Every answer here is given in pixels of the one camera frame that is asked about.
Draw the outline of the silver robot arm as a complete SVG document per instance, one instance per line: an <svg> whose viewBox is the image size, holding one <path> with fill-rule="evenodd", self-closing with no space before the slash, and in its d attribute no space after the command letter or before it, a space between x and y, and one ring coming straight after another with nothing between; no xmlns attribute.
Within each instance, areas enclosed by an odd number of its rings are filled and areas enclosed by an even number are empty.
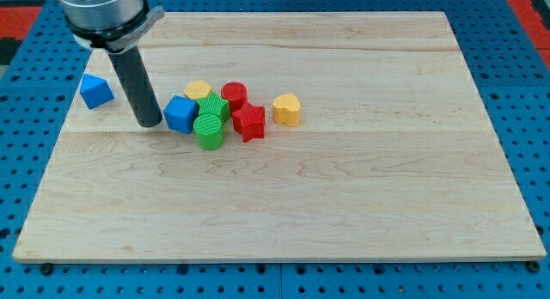
<svg viewBox="0 0 550 299"><path fill-rule="evenodd" d="M138 45L164 17L146 0L55 0L76 42L89 50L118 55Z"/></svg>

